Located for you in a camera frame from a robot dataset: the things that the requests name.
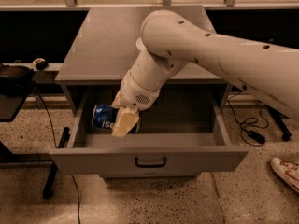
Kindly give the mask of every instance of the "drawer handle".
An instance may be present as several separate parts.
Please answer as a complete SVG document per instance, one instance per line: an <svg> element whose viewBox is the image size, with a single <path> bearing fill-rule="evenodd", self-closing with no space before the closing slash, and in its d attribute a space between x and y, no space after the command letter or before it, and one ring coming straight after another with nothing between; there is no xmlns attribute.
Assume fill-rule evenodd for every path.
<svg viewBox="0 0 299 224"><path fill-rule="evenodd" d="M139 159L135 158L135 165L138 168L163 168L166 166L166 157L163 157L163 163L161 164L150 164L150 165L145 165L145 164L139 164Z"/></svg>

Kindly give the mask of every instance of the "drawer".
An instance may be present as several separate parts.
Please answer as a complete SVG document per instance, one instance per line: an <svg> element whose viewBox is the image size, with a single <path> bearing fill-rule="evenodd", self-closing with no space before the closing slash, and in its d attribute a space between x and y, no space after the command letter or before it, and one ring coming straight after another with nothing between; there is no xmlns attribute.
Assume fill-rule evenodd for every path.
<svg viewBox="0 0 299 224"><path fill-rule="evenodd" d="M234 171L247 154L233 147L207 84L168 84L137 134L124 138L91 125L95 105L111 104L119 86L86 87L66 148L50 155L65 174L111 177L196 176Z"/></svg>

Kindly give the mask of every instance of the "speckled floor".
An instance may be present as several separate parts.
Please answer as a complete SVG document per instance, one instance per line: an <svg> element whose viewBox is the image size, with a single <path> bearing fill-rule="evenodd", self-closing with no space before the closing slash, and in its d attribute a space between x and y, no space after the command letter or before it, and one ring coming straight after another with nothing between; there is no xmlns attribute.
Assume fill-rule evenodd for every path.
<svg viewBox="0 0 299 224"><path fill-rule="evenodd" d="M257 116L260 106L252 101L234 102L239 119ZM72 129L74 118L64 98L46 98L55 133ZM32 98L11 123L0 123L0 140L16 153L43 152L53 148L44 109L35 109ZM233 173L202 173L197 178L118 179L75 175L80 193L81 223L299 223L299 195L272 172L268 161L280 157L299 161L299 126L287 119L290 142L281 141L280 130L270 121L262 147L250 147L228 106L223 119L234 146L249 154ZM42 198L50 166L1 165L0 220L10 223L78 223L75 185L70 175L58 172L54 195Z"/></svg>

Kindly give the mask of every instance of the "shoe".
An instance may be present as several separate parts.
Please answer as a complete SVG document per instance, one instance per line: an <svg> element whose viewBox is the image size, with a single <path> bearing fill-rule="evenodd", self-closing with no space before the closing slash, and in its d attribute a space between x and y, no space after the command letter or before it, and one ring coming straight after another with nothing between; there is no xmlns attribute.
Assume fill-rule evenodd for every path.
<svg viewBox="0 0 299 224"><path fill-rule="evenodd" d="M271 167L291 188L299 193L299 165L272 158Z"/></svg>

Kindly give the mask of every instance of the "cable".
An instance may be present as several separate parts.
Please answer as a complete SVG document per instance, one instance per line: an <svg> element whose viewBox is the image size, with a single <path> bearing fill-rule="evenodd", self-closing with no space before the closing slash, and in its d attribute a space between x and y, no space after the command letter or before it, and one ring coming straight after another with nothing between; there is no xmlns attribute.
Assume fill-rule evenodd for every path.
<svg viewBox="0 0 299 224"><path fill-rule="evenodd" d="M254 147L260 147L260 146L264 145L264 143L265 143L265 139L264 139L264 137L263 137L262 135L256 133L256 132L254 132L254 131L249 131L249 130L246 129L246 128L249 128L249 127L255 127L255 128L259 128L259 129L266 129L266 128L268 128L268 127L269 127L269 122L268 122L268 120L267 120L267 119L263 116L263 114L262 114L262 111L263 111L263 110L267 110L267 109L266 109L266 108L262 108L262 109L260 110L260 116L261 116L261 117L263 118L263 120L266 122L266 125L265 125L265 126L258 126L258 125L256 125L256 123L258 123L259 120L258 120L257 118L255 118L255 117L250 117L250 118L247 118L247 119L245 119L245 120L243 120L243 121L239 121L239 120L236 118L236 113L235 113L235 111L234 111L234 109L233 109L233 107L232 107L232 105L231 105L231 103L230 103L230 100L231 100L232 98L236 97L237 95L239 95L241 92L242 92L242 91L240 91L238 94L235 94L235 95L231 96L231 97L228 99L228 104L229 104L229 106L231 107L231 110L232 110L232 112L233 112L233 114L234 114L235 121L239 124L239 126L240 126L240 128L241 128L241 134L240 134L240 135L241 135L241 138L243 139L243 141L244 141L245 143L247 143L248 145L251 145L251 146L254 146ZM248 137L250 137L250 138L254 139L255 141L257 141L258 143L260 143L260 145L255 145L255 144L252 144L252 143L248 142L248 141L244 138L244 135L243 135L244 132L248 135Z"/></svg>
<svg viewBox="0 0 299 224"><path fill-rule="evenodd" d="M49 110L48 110L48 108L47 108L47 106L46 106L46 103L45 103L45 101L43 100L43 98L42 98L42 96L41 96L41 94L40 94L40 92L39 92L39 90L38 90L36 84L34 85L33 92L34 92L35 94L37 94L37 96L38 96L38 98L40 99L40 101L42 102L43 106L45 106L45 109L46 109L46 111L47 111L47 114L48 114L48 117L49 117L49 120L50 120L50 127L51 127L52 134L53 134L54 145L55 145L56 148L58 148L58 147L57 147L57 143L56 143L56 138L55 138L54 127L53 127L52 119L51 119L51 117L50 117ZM81 221L80 221L80 196L79 196L79 192L78 192L78 185L77 185L77 182L76 182L76 180L75 180L75 177L72 176L72 178L73 178L73 181L74 181L74 184L75 184L75 187L76 187L77 198L78 198L78 224L81 224Z"/></svg>

